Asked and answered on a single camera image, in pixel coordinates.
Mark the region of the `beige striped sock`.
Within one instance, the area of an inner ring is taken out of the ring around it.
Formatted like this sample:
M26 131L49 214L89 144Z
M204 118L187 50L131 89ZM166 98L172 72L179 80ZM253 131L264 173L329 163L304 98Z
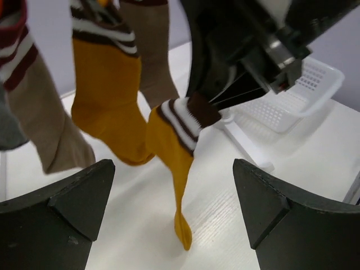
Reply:
M142 62L139 90L149 107L179 97L170 74L168 1L120 1L120 13L133 29Z

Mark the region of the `white clothes rack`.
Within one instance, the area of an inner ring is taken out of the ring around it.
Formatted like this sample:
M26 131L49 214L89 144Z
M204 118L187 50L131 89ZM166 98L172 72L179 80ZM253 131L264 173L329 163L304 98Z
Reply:
M224 131L227 137L252 164L268 173L274 171L275 168L270 159L237 125L235 113L230 109L224 109L220 111L220 114L222 118L214 124L214 127Z

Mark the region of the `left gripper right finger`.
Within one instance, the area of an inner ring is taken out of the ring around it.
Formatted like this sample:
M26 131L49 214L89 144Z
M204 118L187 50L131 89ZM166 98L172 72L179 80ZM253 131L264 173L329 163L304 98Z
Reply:
M359 269L359 206L308 192L244 159L233 176L260 269Z

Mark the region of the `yellow sock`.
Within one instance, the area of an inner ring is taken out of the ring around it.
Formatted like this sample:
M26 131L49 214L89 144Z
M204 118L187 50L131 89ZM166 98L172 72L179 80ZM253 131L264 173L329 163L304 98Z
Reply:
M134 31L112 1L70 1L76 93L73 122L122 162L146 164L146 121L137 104L141 60Z
M146 147L171 171L176 206L174 230L186 251L192 244L192 232L182 214L188 174L200 132L220 119L218 109L199 93L163 102L151 110L148 119Z

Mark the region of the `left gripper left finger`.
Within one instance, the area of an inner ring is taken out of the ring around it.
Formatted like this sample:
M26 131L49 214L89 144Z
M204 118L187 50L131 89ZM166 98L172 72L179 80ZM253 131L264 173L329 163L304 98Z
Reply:
M1 203L1 269L85 269L115 175L101 160Z

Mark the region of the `aluminium rail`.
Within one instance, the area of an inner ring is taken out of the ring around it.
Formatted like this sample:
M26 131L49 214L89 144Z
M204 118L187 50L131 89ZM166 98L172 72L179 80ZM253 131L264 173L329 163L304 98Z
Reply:
M359 192L360 192L360 172L358 172L352 183L349 191L345 195L343 202L352 205L359 205Z

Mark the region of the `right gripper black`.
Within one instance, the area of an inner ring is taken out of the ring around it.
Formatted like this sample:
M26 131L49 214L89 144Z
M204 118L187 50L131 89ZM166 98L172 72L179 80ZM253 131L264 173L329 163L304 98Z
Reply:
M309 44L358 1L182 1L191 34L187 97L219 109L278 94L302 75Z

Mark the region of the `white plastic basket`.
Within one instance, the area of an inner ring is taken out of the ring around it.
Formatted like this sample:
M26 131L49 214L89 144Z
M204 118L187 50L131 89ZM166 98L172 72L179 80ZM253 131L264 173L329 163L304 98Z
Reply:
M345 75L314 58L303 60L302 76L287 91L238 105L234 109L276 133L288 131L298 120L320 110L340 89Z

